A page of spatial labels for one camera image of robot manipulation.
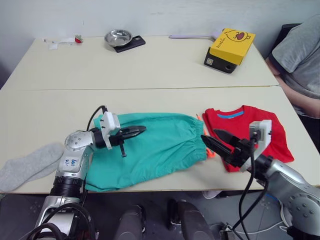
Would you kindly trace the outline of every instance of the yellow box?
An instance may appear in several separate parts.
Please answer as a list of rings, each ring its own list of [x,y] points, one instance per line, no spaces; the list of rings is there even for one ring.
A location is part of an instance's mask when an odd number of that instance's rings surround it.
[[[255,39],[254,33],[225,28],[210,47],[213,56],[240,65]]]

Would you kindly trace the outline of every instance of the gray floor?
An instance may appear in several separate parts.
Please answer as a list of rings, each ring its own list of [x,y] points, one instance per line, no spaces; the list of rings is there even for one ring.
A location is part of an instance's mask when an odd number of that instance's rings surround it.
[[[259,193],[247,196],[244,208],[255,200]],[[8,194],[0,202],[0,239],[18,240],[30,231],[37,220],[45,196]],[[229,223],[238,220],[239,195],[205,199],[199,191],[161,191],[131,193],[89,194],[85,207],[91,213],[100,240],[112,240],[122,213],[131,205],[140,204],[146,209],[146,240],[183,240],[181,229],[169,231],[165,227],[168,199],[184,199],[194,204],[204,215],[208,224]],[[248,232],[256,232],[280,222],[280,206],[271,196],[266,196],[245,220]],[[212,230],[217,236],[218,225]],[[250,235],[251,240],[291,239],[278,226],[259,234]]]

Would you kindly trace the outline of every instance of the gray t-shirt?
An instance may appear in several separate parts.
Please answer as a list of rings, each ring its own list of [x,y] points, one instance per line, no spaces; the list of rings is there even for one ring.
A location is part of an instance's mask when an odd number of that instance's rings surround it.
[[[320,99],[320,14],[292,28],[272,55],[285,69],[282,78],[290,88]],[[295,109],[306,116],[301,108]]]

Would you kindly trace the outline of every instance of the red t-shirt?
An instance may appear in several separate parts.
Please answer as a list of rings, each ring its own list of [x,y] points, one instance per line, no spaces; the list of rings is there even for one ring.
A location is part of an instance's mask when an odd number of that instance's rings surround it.
[[[249,139],[249,125],[254,121],[271,120],[271,143],[264,150],[263,154],[272,156],[284,163],[292,162],[294,157],[288,149],[286,141],[286,132],[284,127],[279,122],[277,116],[269,111],[264,111],[253,106],[243,105],[237,110],[230,112],[222,112],[209,108],[202,115],[203,121],[211,136],[217,138],[224,143],[228,148],[234,148],[219,139],[213,129],[223,129],[240,139]],[[223,164],[228,172],[237,172],[238,167],[231,166],[223,161]]]

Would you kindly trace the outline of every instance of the white table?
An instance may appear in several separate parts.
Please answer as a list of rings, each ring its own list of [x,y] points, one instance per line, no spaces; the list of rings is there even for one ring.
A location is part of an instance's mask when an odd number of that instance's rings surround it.
[[[284,126],[288,147],[295,157],[288,165],[310,184],[319,185],[320,156],[279,86],[0,91],[0,168],[7,159],[27,155],[48,143],[63,143],[71,132],[84,130],[99,105],[107,105],[109,111],[117,114],[173,112],[196,116],[207,108],[231,111],[253,103],[254,107],[275,113]],[[28,182],[14,192],[48,193],[54,175]],[[217,156],[122,191],[239,190],[244,189],[248,179],[248,173],[226,172]]]
[[[146,44],[116,53],[103,37],[81,45],[36,39],[4,90],[181,89],[273,86],[278,82],[254,45],[232,74],[204,65],[212,41],[143,37]]]

